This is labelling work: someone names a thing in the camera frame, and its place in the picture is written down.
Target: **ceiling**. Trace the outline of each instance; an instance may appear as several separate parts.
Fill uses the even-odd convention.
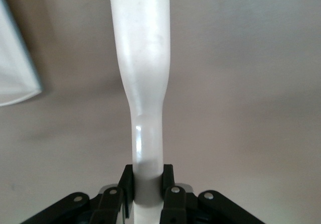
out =
[[[8,0],[44,93],[0,108],[0,223],[131,163],[109,0]],[[171,0],[164,159],[266,223],[321,219],[321,0]]]

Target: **black clamp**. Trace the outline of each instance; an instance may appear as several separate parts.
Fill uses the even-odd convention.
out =
[[[129,218],[134,200],[132,165],[126,165],[117,186],[93,199],[72,193],[22,224],[117,224]],[[264,224],[222,194],[208,190],[196,197],[175,185],[172,165],[164,165],[160,224]]]

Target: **white fabric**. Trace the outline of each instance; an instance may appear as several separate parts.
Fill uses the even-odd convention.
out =
[[[0,0],[0,106],[17,103],[41,92],[41,86],[20,33]]]

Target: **screw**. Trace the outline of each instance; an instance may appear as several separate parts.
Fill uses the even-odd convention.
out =
[[[74,202],[79,202],[81,200],[82,200],[82,196],[77,196],[75,197]]]
[[[114,194],[116,194],[117,193],[117,190],[115,190],[115,189],[113,189],[113,190],[111,190],[110,192],[109,192],[109,194],[111,194],[111,195],[114,195]]]
[[[180,189],[179,189],[177,186],[174,186],[174,187],[171,189],[171,191],[172,191],[173,193],[179,193]]]
[[[204,194],[204,197],[205,197],[206,199],[208,199],[208,200],[211,200],[211,199],[214,198],[213,194],[212,194],[212,193],[209,193],[209,192],[206,192],[206,193]]]

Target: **white pole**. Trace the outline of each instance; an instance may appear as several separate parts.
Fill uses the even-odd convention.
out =
[[[159,223],[162,111],[170,69],[170,0],[111,0],[117,58],[130,107],[135,224]]]

